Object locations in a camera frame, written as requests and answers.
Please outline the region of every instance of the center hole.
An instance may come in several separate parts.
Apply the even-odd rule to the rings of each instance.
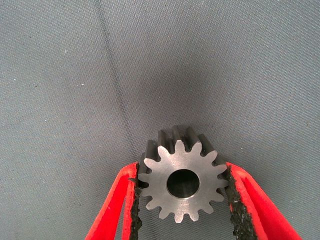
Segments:
[[[188,198],[195,194],[199,185],[200,181],[198,176],[188,169],[173,172],[166,182],[169,193],[181,199]]]

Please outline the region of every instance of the red clamp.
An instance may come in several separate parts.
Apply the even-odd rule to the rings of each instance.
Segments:
[[[240,240],[302,240],[267,194],[244,169],[227,162],[226,188],[234,233]],[[124,205],[122,240],[138,239],[137,162],[118,173],[111,190],[85,240],[113,240]]]

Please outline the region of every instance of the red plastic jaw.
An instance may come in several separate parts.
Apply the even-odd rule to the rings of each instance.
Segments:
[[[235,180],[234,185],[240,201],[251,216],[259,240],[302,240],[249,173],[232,163],[227,162],[226,165]],[[229,202],[232,213],[232,201],[229,199]]]
[[[116,176],[104,204],[96,216],[85,240],[115,239],[121,209],[124,204],[122,240],[129,240],[132,228],[132,208],[135,202],[135,188],[138,162],[122,168]]]

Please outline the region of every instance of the metal gear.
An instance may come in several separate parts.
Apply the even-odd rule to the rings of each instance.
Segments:
[[[197,136],[192,128],[181,134],[172,128],[172,138],[164,131],[158,133],[158,143],[149,141],[141,161],[138,179],[148,183],[141,189],[141,196],[151,196],[146,204],[148,210],[161,207],[159,218],[174,213],[176,223],[181,223],[188,214],[193,221],[199,219],[198,211],[211,214],[210,201],[222,202],[219,188],[228,181],[218,179],[227,166],[214,165],[217,151],[202,134]]]

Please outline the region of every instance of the gear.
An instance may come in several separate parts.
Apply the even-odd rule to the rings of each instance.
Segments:
[[[217,189],[224,188],[228,181],[218,179],[227,166],[213,165],[217,151],[202,134],[197,136],[192,128],[180,134],[172,129],[172,139],[159,131],[158,144],[149,141],[138,179],[148,183],[141,189],[141,196],[151,196],[146,208],[161,207],[159,218],[174,213],[176,223],[181,223],[188,214],[193,221],[199,219],[198,211],[211,214],[210,201],[222,202],[223,195]]]

